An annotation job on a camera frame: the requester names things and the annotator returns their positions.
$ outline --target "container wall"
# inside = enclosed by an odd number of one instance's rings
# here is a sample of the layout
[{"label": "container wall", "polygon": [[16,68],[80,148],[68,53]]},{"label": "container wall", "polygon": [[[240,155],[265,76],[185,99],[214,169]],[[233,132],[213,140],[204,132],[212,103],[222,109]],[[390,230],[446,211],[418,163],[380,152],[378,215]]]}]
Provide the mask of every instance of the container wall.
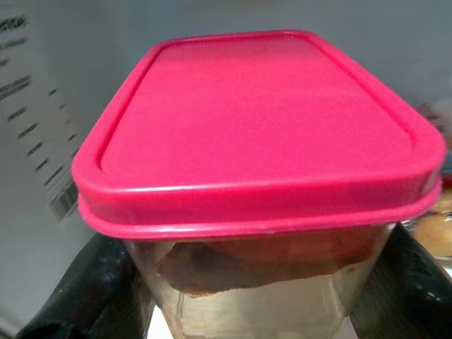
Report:
[{"label": "container wall", "polygon": [[329,339],[390,231],[384,225],[127,247],[176,339]]}]

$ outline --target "white wall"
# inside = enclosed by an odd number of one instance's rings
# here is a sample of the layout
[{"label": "white wall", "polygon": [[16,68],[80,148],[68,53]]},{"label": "white wall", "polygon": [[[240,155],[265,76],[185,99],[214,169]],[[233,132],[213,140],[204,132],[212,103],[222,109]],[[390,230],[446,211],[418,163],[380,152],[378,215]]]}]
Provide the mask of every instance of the white wall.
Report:
[{"label": "white wall", "polygon": [[452,96],[449,0],[108,1],[129,28],[130,68],[160,40],[218,32],[313,30],[413,105]]},{"label": "white wall", "polygon": [[[172,37],[300,28],[323,35],[417,105],[452,97],[449,0],[25,0],[53,73],[86,135],[149,46]],[[0,313],[21,323],[42,305],[87,239],[58,228],[0,124]],[[19,192],[29,191],[29,196]],[[12,254],[6,263],[4,252]]]}]

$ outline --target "clear plastic container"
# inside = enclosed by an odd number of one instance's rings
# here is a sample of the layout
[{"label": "clear plastic container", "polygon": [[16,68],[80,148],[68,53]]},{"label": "clear plastic container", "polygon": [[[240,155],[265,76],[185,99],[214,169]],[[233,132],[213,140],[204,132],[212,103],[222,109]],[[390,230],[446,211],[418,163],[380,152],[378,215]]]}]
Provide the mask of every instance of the clear plastic container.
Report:
[{"label": "clear plastic container", "polygon": [[330,339],[391,228],[126,245],[175,339]]},{"label": "clear plastic container", "polygon": [[176,339],[332,338],[397,220],[441,190],[438,131],[310,32],[151,49],[78,151],[78,206],[127,241]]}]

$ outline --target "pink plastic lid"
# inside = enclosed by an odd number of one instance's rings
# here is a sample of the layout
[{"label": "pink plastic lid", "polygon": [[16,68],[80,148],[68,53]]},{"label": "pink plastic lid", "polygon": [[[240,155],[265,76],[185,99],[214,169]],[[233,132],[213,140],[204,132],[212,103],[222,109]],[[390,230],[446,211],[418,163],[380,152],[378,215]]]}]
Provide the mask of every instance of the pink plastic lid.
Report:
[{"label": "pink plastic lid", "polygon": [[73,175],[101,233],[236,237],[419,215],[444,155],[427,121],[320,37],[255,32],[151,49]]}]

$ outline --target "barcode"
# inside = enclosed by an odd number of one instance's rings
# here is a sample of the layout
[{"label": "barcode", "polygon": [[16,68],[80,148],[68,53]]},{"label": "barcode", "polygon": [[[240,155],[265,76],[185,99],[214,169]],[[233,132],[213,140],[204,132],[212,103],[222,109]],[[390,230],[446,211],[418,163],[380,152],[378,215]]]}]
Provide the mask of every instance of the barcode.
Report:
[{"label": "barcode", "polygon": [[50,202],[50,208],[59,221],[63,220],[73,210],[77,202],[77,187],[74,183],[67,186]]}]

